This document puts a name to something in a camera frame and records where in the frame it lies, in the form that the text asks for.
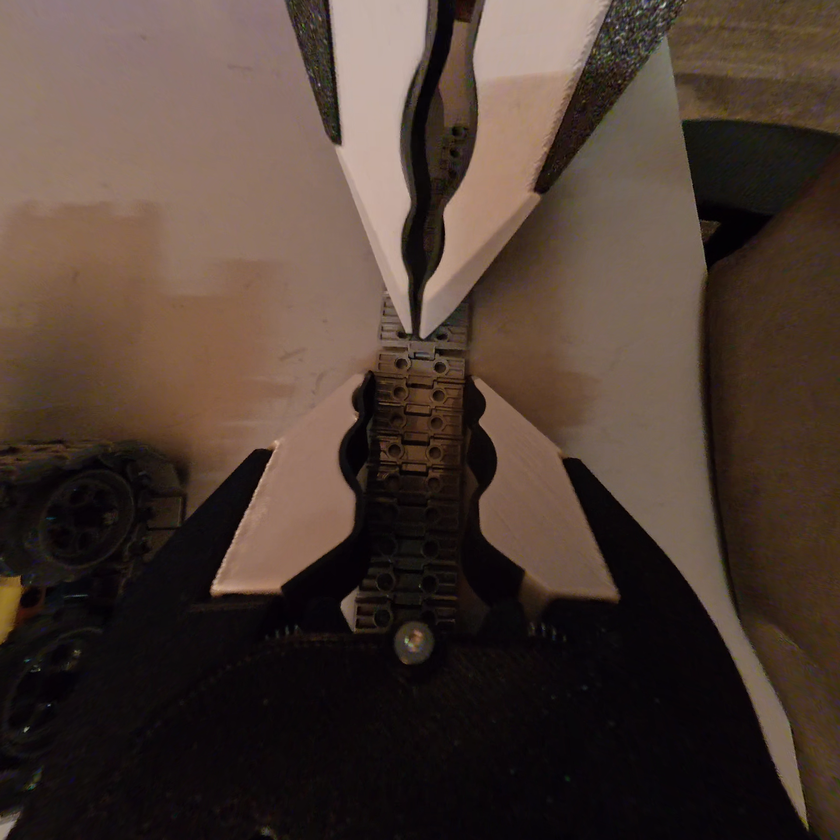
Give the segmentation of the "person's tan trouser leg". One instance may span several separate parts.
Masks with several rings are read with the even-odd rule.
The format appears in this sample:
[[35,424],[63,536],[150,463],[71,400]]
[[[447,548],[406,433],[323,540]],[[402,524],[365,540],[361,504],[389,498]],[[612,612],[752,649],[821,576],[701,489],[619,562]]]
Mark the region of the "person's tan trouser leg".
[[791,725],[810,827],[838,838],[838,153],[710,270],[706,331],[739,617]]

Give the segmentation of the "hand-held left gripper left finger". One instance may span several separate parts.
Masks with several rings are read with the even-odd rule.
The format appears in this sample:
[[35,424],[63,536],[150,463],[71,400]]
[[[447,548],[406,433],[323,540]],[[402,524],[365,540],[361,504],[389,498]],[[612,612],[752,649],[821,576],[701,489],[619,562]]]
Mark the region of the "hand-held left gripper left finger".
[[349,632],[343,602],[366,569],[364,491],[372,372],[352,374],[274,444],[210,588],[268,596],[284,624]]

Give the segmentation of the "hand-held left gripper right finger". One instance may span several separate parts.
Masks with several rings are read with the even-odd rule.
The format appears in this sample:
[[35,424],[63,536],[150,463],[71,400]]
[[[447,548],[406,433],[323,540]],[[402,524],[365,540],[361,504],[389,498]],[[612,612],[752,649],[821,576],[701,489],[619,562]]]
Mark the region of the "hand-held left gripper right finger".
[[476,598],[534,623],[555,602],[619,603],[559,448],[477,377],[464,419],[461,563]]

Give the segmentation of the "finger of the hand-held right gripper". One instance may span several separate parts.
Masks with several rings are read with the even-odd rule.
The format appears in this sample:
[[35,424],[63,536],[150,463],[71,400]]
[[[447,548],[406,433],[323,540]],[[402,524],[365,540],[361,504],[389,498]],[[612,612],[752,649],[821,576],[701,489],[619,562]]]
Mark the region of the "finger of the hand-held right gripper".
[[331,30],[337,155],[407,332],[412,322],[403,238],[413,201],[403,162],[403,118],[426,48],[427,2],[332,1]]
[[488,1],[472,35],[477,123],[443,212],[443,254],[423,289],[428,335],[539,203],[536,181],[608,11],[607,1]]

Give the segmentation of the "yellow toy brick vehicle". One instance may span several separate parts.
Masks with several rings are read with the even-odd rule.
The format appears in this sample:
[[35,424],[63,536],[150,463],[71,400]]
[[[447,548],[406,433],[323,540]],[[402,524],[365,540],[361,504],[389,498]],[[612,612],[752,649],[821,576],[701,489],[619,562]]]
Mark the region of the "yellow toy brick vehicle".
[[1,479],[2,812],[38,784],[92,648],[185,510],[176,466]]

